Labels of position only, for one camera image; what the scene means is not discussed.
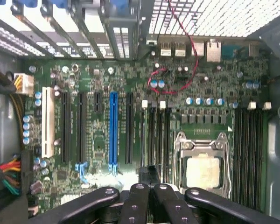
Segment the black RAM slot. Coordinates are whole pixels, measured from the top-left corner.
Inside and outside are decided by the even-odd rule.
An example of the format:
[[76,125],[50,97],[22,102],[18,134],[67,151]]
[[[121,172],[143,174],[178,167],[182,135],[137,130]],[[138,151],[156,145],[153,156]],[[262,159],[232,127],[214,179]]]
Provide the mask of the black RAM slot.
[[166,162],[166,102],[160,101],[157,114],[157,164],[159,165],[159,178],[161,182],[164,182],[165,162]]
[[149,107],[149,132],[148,132],[148,165],[154,164],[154,140],[155,140],[155,112],[156,101],[152,101]]
[[164,154],[163,154],[163,182],[172,183],[172,147],[171,147],[171,134],[170,134],[170,121],[171,121],[172,105],[168,105],[164,112]]
[[143,143],[142,143],[142,126],[143,126],[143,109],[144,108],[148,108],[148,101],[147,100],[142,100],[142,112],[141,112],[141,154],[142,154],[142,146],[143,146]]
[[244,158],[243,140],[245,139],[245,112],[242,108],[235,110],[234,166],[233,166],[233,201],[241,203],[241,165]]
[[249,200],[250,208],[258,210],[258,180],[259,180],[259,124],[261,115],[259,110],[250,111],[250,139],[249,139]]
[[248,205],[248,200],[249,200],[249,163],[250,163],[250,156],[249,156],[249,151],[250,151],[250,146],[249,146],[249,139],[250,139],[250,111],[247,109],[243,109],[245,112],[245,139],[243,140],[243,146],[244,148],[244,158],[242,160],[242,171],[241,171],[241,203],[247,207]]
[[259,109],[259,173],[258,173],[258,210],[266,210],[266,172],[268,159],[268,123],[270,112]]

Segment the silver CPU chip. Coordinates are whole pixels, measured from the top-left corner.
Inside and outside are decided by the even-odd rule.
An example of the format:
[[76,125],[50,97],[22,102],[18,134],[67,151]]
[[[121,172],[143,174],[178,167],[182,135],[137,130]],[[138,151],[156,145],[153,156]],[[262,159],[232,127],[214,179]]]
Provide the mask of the silver CPU chip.
[[215,157],[188,158],[186,186],[202,189],[216,188],[220,184],[220,160]]

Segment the light blue slot clip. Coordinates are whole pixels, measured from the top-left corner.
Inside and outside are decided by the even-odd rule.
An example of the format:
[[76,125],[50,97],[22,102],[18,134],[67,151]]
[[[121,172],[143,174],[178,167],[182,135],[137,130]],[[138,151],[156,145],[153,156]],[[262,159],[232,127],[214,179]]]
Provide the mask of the light blue slot clip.
[[75,164],[75,171],[79,173],[80,180],[84,184],[88,183],[87,179],[85,178],[85,171],[87,167],[88,162]]

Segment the metal socket cover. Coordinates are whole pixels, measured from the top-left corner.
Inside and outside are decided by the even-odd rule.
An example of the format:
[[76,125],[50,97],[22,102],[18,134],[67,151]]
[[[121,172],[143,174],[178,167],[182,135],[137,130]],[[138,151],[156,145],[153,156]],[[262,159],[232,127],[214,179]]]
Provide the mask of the metal socket cover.
[[188,158],[192,157],[215,157],[220,160],[220,184],[216,188],[219,189],[224,184],[224,151],[223,145],[216,143],[215,140],[185,140],[182,141],[182,150],[180,158],[182,160],[182,177],[181,185],[183,189],[188,189],[186,186],[186,166]]

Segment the CPU socket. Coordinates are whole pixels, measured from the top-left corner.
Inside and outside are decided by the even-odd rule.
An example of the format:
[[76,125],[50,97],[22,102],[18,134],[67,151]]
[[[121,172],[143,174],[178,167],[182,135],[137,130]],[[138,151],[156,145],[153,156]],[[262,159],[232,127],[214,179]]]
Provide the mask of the CPU socket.
[[197,187],[231,198],[230,147],[226,133],[216,138],[188,139],[180,131],[174,144],[173,183],[180,193]]

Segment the blue expansion slot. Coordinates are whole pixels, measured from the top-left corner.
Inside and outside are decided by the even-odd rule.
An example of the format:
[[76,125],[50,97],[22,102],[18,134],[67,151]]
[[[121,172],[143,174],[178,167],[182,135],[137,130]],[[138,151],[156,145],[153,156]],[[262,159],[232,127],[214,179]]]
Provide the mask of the blue expansion slot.
[[110,93],[109,107],[109,171],[118,174],[118,93]]

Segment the short black expansion slot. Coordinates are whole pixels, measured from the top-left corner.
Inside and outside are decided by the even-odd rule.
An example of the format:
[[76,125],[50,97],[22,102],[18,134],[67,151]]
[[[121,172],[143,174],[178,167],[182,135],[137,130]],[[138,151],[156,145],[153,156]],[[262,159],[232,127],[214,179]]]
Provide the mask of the short black expansion slot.
[[93,94],[93,111],[95,113],[102,112],[102,95],[100,92],[94,92]]

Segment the black power connector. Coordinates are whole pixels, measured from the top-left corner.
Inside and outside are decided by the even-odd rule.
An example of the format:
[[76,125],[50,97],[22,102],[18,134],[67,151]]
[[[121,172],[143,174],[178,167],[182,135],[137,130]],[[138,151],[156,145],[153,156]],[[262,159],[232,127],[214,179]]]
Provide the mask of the black power connector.
[[33,151],[25,149],[21,152],[21,194],[26,195],[30,191],[30,186],[33,184],[33,166],[34,156]]

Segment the white expansion slot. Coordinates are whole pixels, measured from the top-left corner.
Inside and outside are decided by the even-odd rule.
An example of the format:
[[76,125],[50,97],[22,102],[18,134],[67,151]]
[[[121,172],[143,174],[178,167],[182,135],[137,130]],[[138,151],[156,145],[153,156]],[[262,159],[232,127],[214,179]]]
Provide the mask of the white expansion slot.
[[54,155],[55,95],[52,87],[42,87],[42,158]]

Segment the green motherboard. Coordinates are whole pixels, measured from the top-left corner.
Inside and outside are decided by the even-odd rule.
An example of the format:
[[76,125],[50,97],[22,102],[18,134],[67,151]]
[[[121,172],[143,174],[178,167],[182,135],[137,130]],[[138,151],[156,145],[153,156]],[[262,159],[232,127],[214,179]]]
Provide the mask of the green motherboard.
[[[213,139],[221,132],[230,144],[233,200],[233,166],[235,110],[262,109],[269,111],[266,85],[268,61],[231,59],[220,63],[200,60],[192,75],[193,62],[146,58],[138,62],[39,60],[29,61],[26,71],[34,76],[34,95],[26,99],[24,145],[33,151],[34,178],[30,194],[36,197],[44,213],[100,187],[113,186],[123,191],[139,182],[141,166],[142,100],[149,107],[156,101],[154,164],[157,164],[157,114],[160,101],[166,108],[172,105],[170,134],[173,160],[176,135],[183,131],[188,139]],[[52,87],[55,95],[54,155],[42,158],[42,87]],[[70,161],[62,163],[61,156],[61,95],[70,94]],[[75,171],[77,162],[77,104],[78,94],[85,92],[86,160],[88,167],[81,182]],[[102,112],[93,111],[93,94],[102,95]],[[109,107],[110,93],[118,93],[118,174],[109,171]],[[133,162],[126,164],[126,94],[133,93]]]

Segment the metal USB port block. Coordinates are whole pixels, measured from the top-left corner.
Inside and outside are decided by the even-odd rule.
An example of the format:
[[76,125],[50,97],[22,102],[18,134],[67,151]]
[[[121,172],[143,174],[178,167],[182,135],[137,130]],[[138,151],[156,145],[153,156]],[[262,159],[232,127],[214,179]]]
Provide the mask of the metal USB port block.
[[175,43],[175,56],[176,57],[186,56],[186,44],[184,42]]
[[171,56],[172,44],[170,42],[160,43],[160,56]]

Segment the metal rear port block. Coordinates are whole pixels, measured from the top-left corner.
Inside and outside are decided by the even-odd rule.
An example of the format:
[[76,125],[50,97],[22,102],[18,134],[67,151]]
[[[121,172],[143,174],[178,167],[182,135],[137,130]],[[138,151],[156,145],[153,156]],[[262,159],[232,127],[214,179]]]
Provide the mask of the metal rear port block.
[[204,56],[204,42],[194,42],[194,47],[198,57]]

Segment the metal ethernet port block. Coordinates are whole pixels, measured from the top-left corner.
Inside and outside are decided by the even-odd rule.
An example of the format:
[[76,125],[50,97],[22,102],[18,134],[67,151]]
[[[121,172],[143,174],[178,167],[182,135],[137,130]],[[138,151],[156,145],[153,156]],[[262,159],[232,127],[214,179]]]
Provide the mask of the metal ethernet port block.
[[221,62],[221,42],[216,39],[210,39],[207,42],[206,60],[207,62]]

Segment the blue rear port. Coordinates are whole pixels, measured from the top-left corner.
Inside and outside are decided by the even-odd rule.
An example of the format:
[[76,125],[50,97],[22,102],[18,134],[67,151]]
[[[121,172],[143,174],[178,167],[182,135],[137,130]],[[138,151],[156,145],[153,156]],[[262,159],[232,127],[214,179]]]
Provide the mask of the blue rear port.
[[237,52],[240,50],[242,47],[240,45],[236,44],[224,44],[221,47],[221,58],[223,60],[228,60],[228,59],[233,59],[237,57]]

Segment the white power connector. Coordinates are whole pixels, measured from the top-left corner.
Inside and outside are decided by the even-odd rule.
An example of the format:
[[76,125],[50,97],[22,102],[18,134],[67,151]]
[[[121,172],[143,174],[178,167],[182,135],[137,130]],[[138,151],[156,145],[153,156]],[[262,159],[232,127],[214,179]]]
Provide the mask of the white power connector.
[[34,94],[34,76],[14,73],[14,86],[17,94],[32,96]]

